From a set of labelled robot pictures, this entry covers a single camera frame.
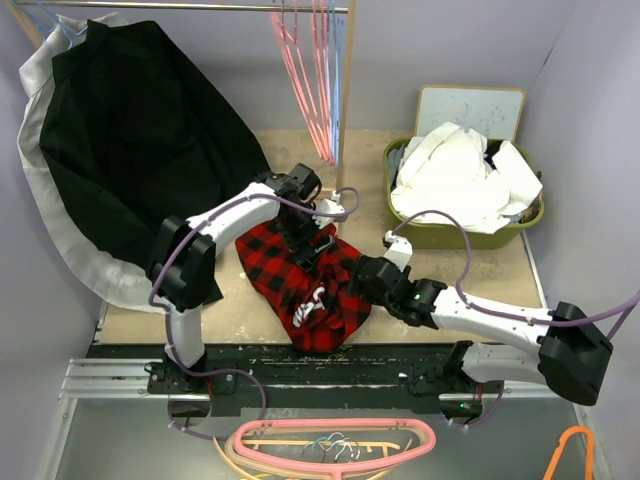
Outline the red black plaid shirt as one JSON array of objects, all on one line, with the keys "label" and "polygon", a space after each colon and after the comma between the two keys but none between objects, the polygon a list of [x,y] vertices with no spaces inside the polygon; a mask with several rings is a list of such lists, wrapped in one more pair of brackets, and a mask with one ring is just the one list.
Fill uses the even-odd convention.
[{"label": "red black plaid shirt", "polygon": [[360,252],[336,236],[331,224],[314,238],[323,251],[306,271],[294,262],[276,222],[262,223],[235,241],[240,263],[255,290],[274,311],[293,347],[330,352],[368,319],[372,305],[348,293]]}]

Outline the pink hanger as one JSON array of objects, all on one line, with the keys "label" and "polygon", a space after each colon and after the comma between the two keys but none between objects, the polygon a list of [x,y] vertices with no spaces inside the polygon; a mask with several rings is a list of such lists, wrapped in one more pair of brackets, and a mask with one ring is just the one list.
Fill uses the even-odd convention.
[{"label": "pink hanger", "polygon": [[311,29],[314,48],[314,62],[317,79],[317,95],[319,100],[319,127],[323,146],[323,159],[335,165],[331,138],[331,104],[329,84],[328,58],[328,12],[326,1],[311,2]]},{"label": "pink hanger", "polygon": [[290,32],[285,25],[283,10],[281,10],[280,13],[270,14],[271,25],[301,115],[318,156],[321,160],[324,160],[319,127],[319,100],[317,95],[314,48],[312,52],[312,61],[315,70],[316,83],[315,87],[312,87],[312,82],[309,79],[309,74],[307,73],[299,46],[297,14],[298,12],[294,11],[293,32]]}]

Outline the pink hanger foreground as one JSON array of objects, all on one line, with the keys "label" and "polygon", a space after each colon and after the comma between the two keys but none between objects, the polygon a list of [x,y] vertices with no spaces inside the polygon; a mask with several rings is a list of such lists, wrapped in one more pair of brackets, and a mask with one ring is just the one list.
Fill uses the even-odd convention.
[{"label": "pink hanger foreground", "polygon": [[[260,453],[243,445],[246,439],[312,441],[319,437],[327,437],[329,440],[346,438],[357,442],[390,441],[401,446],[405,446],[408,440],[412,439],[413,445],[407,452],[388,458],[380,458],[373,454],[366,460],[351,463],[348,462],[349,455],[340,460],[330,458],[328,463],[312,463],[310,460],[294,460],[293,455],[280,454],[274,447],[268,447],[265,453]],[[291,469],[327,473],[332,479],[382,479],[395,467],[430,453],[436,446],[436,434],[428,424],[417,419],[402,418],[256,420],[239,427],[228,440],[240,455],[249,459]]]}]

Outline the small whiteboard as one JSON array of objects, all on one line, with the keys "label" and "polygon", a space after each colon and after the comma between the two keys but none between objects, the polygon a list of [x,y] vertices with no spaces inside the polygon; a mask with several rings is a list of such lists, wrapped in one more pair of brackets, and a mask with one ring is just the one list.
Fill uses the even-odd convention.
[{"label": "small whiteboard", "polygon": [[521,88],[427,84],[420,89],[414,135],[451,122],[488,139],[514,141],[525,101]]}]

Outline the blue hanger under shirts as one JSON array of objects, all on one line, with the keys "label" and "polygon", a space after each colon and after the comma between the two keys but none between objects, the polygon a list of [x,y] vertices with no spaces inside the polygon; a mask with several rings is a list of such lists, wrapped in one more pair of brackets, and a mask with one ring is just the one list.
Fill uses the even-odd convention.
[{"label": "blue hanger under shirts", "polygon": [[55,25],[61,29],[64,37],[68,41],[68,47],[67,47],[68,50],[74,47],[76,39],[80,38],[82,35],[84,35],[87,32],[88,25],[85,25],[83,28],[70,27],[67,24],[65,24],[57,14],[55,14],[50,9],[48,9],[41,1],[35,0],[35,4],[44,13],[50,16],[53,19]]}]

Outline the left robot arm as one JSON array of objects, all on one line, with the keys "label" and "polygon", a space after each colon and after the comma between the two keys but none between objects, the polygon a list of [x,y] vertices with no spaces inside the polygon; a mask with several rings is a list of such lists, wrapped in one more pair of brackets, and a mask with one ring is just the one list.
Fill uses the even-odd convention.
[{"label": "left robot arm", "polygon": [[337,192],[312,198],[320,186],[315,172],[298,164],[290,173],[259,175],[239,194],[202,214],[169,216],[162,222],[146,270],[148,303],[164,311],[164,350],[174,363],[170,378],[182,391],[194,392],[205,382],[201,311],[222,298],[215,280],[219,254],[251,229],[274,220],[294,258],[310,266],[322,251],[314,237],[345,212]]}]

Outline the green laundry basket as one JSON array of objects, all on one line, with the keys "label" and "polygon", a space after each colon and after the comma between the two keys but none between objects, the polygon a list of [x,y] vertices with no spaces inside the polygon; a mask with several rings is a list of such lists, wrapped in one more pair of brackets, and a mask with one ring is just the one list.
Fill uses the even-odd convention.
[{"label": "green laundry basket", "polygon": [[[391,203],[392,175],[390,173],[391,159],[394,154],[403,153],[409,145],[410,139],[398,138],[392,140],[383,153],[383,186],[384,186],[384,218],[385,229],[392,230],[398,226],[404,218],[393,208]],[[494,234],[482,234],[468,232],[468,238],[472,249],[496,250],[509,244],[526,229],[535,226],[543,217],[545,204],[543,193],[524,212],[523,217],[515,223],[509,223]],[[402,228],[401,236],[406,237],[414,249],[464,249],[465,241],[462,234],[450,224],[418,224],[409,223]]]}]

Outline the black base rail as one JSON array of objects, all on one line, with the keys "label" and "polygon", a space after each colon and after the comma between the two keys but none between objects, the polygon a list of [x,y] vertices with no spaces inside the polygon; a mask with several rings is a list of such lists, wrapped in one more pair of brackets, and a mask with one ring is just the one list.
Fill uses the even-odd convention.
[{"label": "black base rail", "polygon": [[211,379],[189,377],[170,365],[160,345],[93,345],[101,360],[138,360],[143,390],[152,395],[210,402],[215,416],[244,408],[401,409],[438,414],[453,403],[479,400],[500,390],[497,381],[479,385],[451,375],[450,344],[355,344],[333,353],[303,353],[289,345],[210,344]]}]

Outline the blue wire hanger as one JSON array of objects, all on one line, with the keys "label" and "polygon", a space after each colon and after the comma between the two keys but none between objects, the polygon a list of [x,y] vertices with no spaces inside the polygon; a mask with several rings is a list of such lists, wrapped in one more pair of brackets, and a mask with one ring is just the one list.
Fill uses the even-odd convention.
[{"label": "blue wire hanger", "polygon": [[340,18],[334,1],[328,2],[329,10],[329,73],[330,73],[330,140],[331,153],[335,162],[338,162],[339,127],[341,110],[341,76],[342,54],[345,40],[345,22]]}]

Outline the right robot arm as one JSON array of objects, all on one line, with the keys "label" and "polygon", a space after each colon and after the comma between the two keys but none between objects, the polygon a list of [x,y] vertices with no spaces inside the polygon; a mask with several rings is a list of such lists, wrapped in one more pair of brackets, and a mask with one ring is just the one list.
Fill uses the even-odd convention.
[{"label": "right robot arm", "polygon": [[382,306],[412,327],[483,337],[457,342],[445,366],[446,383],[467,391],[476,383],[516,381],[548,387],[575,404],[596,404],[613,345],[577,306],[525,308],[466,295],[443,282],[409,277],[385,257],[362,255],[349,292]]}]

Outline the wooden clothes rack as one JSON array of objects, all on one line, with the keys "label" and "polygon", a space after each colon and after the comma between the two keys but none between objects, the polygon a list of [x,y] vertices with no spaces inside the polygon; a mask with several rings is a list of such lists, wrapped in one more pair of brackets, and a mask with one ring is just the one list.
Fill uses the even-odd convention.
[{"label": "wooden clothes rack", "polygon": [[[22,28],[30,42],[38,47],[40,45],[40,34],[38,33],[37,21],[31,18],[24,7],[79,7],[79,8],[103,8],[103,9],[149,9],[149,10],[184,10],[184,11],[224,11],[224,12],[261,12],[272,13],[279,10],[286,12],[297,11],[299,13],[313,12],[312,7],[294,7],[293,5],[278,7],[276,5],[231,5],[231,4],[211,4],[195,2],[166,2],[166,1],[5,1],[9,12],[13,15],[18,25]],[[349,93],[351,86],[351,70],[353,60],[354,29],[357,11],[357,1],[349,2],[348,7],[335,7],[332,11],[339,15],[346,15],[345,47],[342,55],[344,66],[343,72],[339,75],[336,85],[341,88],[339,98],[340,103],[340,123],[338,141],[338,158],[344,154],[346,132],[346,122],[349,106]],[[331,192],[342,187],[344,183],[344,162],[340,159],[337,164],[336,185],[332,188],[324,187],[323,193]]]}]

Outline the pink hanger left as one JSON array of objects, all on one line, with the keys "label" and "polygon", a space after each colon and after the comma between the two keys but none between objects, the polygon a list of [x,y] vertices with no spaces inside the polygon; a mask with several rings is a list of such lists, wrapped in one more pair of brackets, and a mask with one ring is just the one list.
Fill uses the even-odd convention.
[{"label": "pink hanger left", "polygon": [[312,87],[312,82],[309,79],[309,74],[307,73],[299,46],[297,14],[298,12],[294,11],[293,32],[290,32],[285,25],[283,10],[281,10],[280,13],[270,14],[271,25],[301,115],[318,156],[321,160],[324,160],[319,127],[319,100],[317,95],[314,48],[312,52],[312,61],[315,70],[316,83],[315,87]]}]

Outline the white shirt on rack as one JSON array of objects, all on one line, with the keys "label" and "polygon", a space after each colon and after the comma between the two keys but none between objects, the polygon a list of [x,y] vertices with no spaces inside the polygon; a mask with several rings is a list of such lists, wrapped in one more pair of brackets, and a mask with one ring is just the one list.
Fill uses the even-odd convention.
[{"label": "white shirt on rack", "polygon": [[[86,20],[60,16],[70,27],[83,28]],[[76,227],[67,214],[39,146],[46,111],[54,91],[54,56],[67,51],[68,41],[57,26],[35,53],[19,68],[28,96],[18,132],[17,147],[22,169],[44,225],[67,267],[89,290],[120,308],[158,313],[148,303],[151,282],[132,263],[101,252]]]}]

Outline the pink hanger right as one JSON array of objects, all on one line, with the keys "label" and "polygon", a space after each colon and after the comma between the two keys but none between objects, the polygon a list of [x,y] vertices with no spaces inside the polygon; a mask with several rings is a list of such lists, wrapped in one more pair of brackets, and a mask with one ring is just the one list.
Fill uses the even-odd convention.
[{"label": "pink hanger right", "polygon": [[323,146],[323,159],[335,165],[331,138],[331,104],[329,84],[328,58],[328,12],[326,1],[311,2],[311,29],[314,48],[314,62],[317,79],[317,95],[319,100],[319,127]]}]

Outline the white clothes pile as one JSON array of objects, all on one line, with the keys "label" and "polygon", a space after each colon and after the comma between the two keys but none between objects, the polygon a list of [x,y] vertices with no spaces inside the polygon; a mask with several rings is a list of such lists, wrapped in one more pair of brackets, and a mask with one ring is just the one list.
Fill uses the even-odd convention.
[{"label": "white clothes pile", "polygon": [[542,192],[524,155],[508,140],[489,140],[446,122],[389,152],[390,201],[403,218],[423,224],[452,216],[468,232],[494,234],[521,219]]}]

